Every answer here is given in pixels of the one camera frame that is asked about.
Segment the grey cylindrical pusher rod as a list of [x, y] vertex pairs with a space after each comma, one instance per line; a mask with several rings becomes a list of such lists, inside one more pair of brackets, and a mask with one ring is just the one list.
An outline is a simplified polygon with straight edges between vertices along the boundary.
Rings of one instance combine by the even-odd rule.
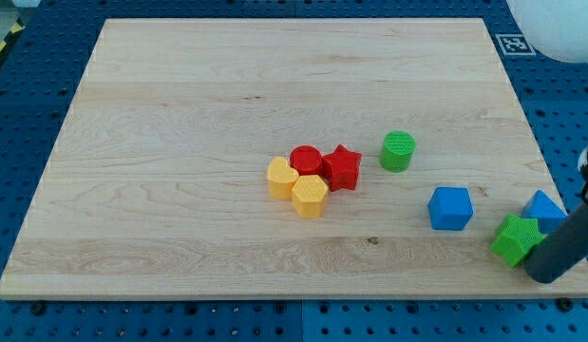
[[580, 204], [523, 263], [535, 281], [549, 284], [588, 256], [588, 204]]

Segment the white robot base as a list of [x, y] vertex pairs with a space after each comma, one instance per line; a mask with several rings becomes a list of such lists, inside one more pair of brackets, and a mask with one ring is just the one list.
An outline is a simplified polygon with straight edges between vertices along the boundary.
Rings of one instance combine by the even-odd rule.
[[588, 63], [588, 0], [506, 0], [526, 40], [547, 57]]

